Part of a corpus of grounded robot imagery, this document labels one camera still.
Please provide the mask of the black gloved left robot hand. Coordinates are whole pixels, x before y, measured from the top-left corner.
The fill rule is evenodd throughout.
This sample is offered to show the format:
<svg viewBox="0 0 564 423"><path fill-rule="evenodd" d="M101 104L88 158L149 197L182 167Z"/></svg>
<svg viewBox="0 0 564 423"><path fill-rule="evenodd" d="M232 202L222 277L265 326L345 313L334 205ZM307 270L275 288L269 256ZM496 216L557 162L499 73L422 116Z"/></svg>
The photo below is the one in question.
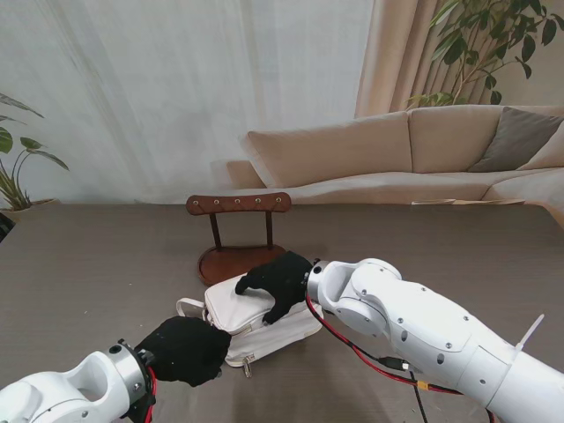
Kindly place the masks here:
<svg viewBox="0 0 564 423"><path fill-rule="evenodd" d="M218 377L232 336L203 320L174 316L136 346L153 355L151 369L163 382L200 386Z"/></svg>

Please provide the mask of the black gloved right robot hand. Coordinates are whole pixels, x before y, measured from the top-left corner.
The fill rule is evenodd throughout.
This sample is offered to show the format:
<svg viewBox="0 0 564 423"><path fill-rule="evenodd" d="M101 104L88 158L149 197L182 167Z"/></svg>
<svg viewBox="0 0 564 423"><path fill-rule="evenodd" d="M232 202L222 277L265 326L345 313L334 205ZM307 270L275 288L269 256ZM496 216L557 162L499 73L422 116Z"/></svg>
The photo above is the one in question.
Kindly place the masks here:
<svg viewBox="0 0 564 423"><path fill-rule="evenodd" d="M243 295L246 290L254 289L271 295L274 305L263 317L263 323L271 325L287 315L294 305L305 300L307 279L312 269L312 263L305 257L287 251L241 277L235 293Z"/></svg>

